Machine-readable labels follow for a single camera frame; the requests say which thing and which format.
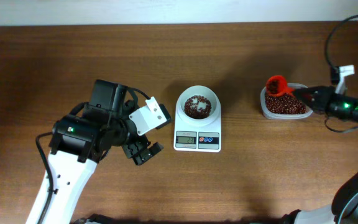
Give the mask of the orange measuring scoop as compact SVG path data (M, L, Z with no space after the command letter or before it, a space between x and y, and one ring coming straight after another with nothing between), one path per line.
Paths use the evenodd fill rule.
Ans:
M293 96L293 88L290 88L287 80L281 75L270 77L266 82L266 92L270 96L279 97L283 95Z

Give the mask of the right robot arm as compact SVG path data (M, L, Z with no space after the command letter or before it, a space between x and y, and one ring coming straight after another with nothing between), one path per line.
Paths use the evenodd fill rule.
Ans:
M358 98L338 94L333 86L301 88L293 94L315 113L358 124ZM358 172L337 191L330 206L311 211L294 210L281 217L278 222L358 223Z

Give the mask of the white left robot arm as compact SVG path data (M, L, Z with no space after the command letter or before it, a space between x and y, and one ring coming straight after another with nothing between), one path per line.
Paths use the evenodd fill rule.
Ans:
M69 223L86 183L112 147L121 147L137 166L163 149L151 143L146 133L167 125L171 116L154 97L146 96L145 106L140 107L139 92L96 80L90 100L53 125L49 154L42 149L41 137L36 137L45 175L28 223Z

